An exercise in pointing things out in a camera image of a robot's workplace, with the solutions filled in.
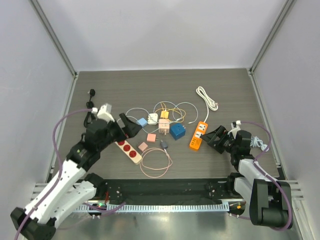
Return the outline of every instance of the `black plug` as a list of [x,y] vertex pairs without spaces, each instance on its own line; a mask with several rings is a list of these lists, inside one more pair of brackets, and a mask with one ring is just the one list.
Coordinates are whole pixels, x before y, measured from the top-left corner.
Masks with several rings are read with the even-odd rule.
[[90,98],[92,98],[92,97],[94,97],[96,95],[96,91],[94,89],[90,89],[88,94],[90,94]]

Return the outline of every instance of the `charger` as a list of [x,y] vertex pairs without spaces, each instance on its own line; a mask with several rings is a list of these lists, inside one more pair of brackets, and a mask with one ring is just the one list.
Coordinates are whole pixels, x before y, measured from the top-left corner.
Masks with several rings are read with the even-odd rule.
[[149,125],[157,125],[158,124],[158,114],[156,112],[149,113],[147,123]]
[[142,127],[145,127],[148,124],[147,120],[145,120],[144,117],[140,118],[138,121],[136,121],[136,123],[141,125]]
[[170,127],[170,134],[174,140],[178,140],[186,135],[186,128],[181,123],[177,123]]
[[159,133],[167,134],[170,130],[170,121],[166,118],[159,119]]
[[160,118],[162,119],[168,119],[169,118],[169,112],[168,111],[161,111]]

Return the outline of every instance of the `coiled white cable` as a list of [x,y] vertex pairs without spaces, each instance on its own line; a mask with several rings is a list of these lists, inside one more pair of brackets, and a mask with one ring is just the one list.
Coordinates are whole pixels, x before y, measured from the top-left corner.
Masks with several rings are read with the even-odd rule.
[[209,117],[209,109],[211,109],[212,111],[217,111],[218,110],[218,103],[215,102],[212,98],[210,98],[205,89],[202,86],[199,86],[195,92],[204,100],[205,105],[206,105],[206,117],[204,122],[207,121],[208,117]]
[[251,137],[251,142],[250,142],[250,147],[252,148],[260,148],[262,151],[264,151],[268,145],[267,144],[264,144],[264,142],[258,138],[257,136],[252,136]]

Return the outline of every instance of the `white cable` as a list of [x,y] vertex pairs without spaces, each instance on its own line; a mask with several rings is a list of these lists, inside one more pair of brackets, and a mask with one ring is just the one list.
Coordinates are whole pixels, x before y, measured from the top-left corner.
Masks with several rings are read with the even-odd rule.
[[218,110],[218,103],[215,102],[214,100],[212,100],[212,98],[210,98],[205,89],[202,86],[199,86],[195,92],[204,100],[205,105],[206,105],[206,117],[205,120],[203,122],[206,122],[208,117],[209,117],[209,109],[211,109],[212,111],[217,111]]
[[[127,117],[127,118],[133,118],[134,120],[138,121],[138,119],[135,118],[134,116],[126,116],[126,117]],[[170,122],[169,124],[176,123],[176,122],[178,122],[178,121],[180,121],[180,120],[181,120],[181,118],[178,118],[176,121],[172,121],[172,122]],[[159,128],[157,128],[156,130],[151,131],[151,132],[147,132],[144,128],[142,128],[142,130],[143,130],[146,134],[153,134],[154,132],[158,131]]]
[[128,112],[130,112],[131,110],[134,110],[134,109],[144,110],[144,111],[146,111],[146,112],[148,113],[148,115],[150,114],[150,113],[148,112],[148,110],[146,110],[146,109],[144,109],[144,108],[142,108],[142,107],[133,107],[133,108],[130,108],[128,111],[126,111],[125,115],[127,115]]
[[178,109],[178,107],[177,107],[178,105],[175,105],[175,104],[174,104],[173,102],[171,102],[171,101],[160,101],[160,102],[158,102],[158,103],[154,106],[154,108],[153,108],[153,112],[154,112],[154,113],[156,112],[156,107],[157,107],[159,104],[161,104],[161,103],[169,103],[169,104],[172,104],[175,109]]
[[[194,121],[188,122],[188,124],[193,124],[195,121],[197,121],[198,116],[199,116],[197,107],[196,107],[195,105],[193,105],[191,102],[188,102],[188,101],[180,102],[180,103],[178,103],[178,104],[176,105],[176,107],[178,107],[180,104],[190,104],[190,105],[192,105],[192,106],[195,108],[196,118],[195,118]],[[173,116],[174,120],[176,120],[176,118],[175,118],[175,112],[174,112],[174,111],[172,112],[172,116]]]
[[264,144],[264,142],[258,138],[257,136],[252,136],[251,137],[251,142],[250,142],[250,147],[252,148],[260,148],[262,151],[264,151],[266,148],[267,148],[267,144]]

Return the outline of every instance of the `light blue block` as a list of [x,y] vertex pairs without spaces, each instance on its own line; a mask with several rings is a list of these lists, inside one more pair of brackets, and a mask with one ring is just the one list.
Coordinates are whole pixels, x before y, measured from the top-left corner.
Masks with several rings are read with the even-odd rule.
[[140,118],[138,121],[136,121],[136,123],[140,124],[142,127],[148,124],[147,120],[145,120],[144,118]]

